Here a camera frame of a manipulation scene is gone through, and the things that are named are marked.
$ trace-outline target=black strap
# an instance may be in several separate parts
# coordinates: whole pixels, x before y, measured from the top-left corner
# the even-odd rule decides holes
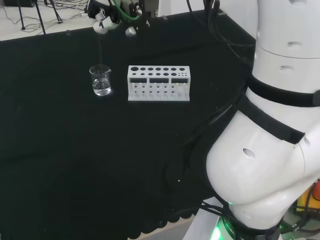
[[[255,124],[280,140],[297,144],[305,136],[304,132],[295,130],[266,114],[254,105],[244,93],[234,106]]]
[[[258,96],[275,103],[302,108],[320,107],[320,90],[315,93],[287,91],[265,84],[253,75],[248,86]]]

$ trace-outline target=white wall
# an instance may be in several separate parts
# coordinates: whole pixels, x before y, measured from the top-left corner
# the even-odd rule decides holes
[[[220,0],[221,9],[256,38],[258,27],[257,0]],[[203,0],[190,0],[193,11],[204,9]],[[187,0],[159,0],[158,16],[188,12]]]

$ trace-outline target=green cable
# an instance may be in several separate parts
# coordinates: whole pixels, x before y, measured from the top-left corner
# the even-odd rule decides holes
[[[119,5],[117,4],[117,0],[113,0],[113,3],[115,5],[115,8],[124,16],[126,17],[127,19],[129,20],[137,20],[139,18],[139,16],[135,16],[135,17],[132,17],[132,16],[128,16],[120,7]]]

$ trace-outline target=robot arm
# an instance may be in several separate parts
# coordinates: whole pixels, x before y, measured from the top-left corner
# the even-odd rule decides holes
[[[148,28],[149,21],[144,9],[144,0],[130,3],[127,0],[89,0],[87,4],[87,14],[96,22],[93,29],[98,34],[106,34],[108,31],[116,29],[120,24],[128,25],[125,32],[127,36],[134,36],[137,30]]]

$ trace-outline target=green light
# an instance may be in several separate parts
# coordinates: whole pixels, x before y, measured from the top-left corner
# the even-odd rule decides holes
[[[221,236],[221,232],[219,230],[219,227],[216,226],[215,229],[212,232],[210,240],[218,240]]]

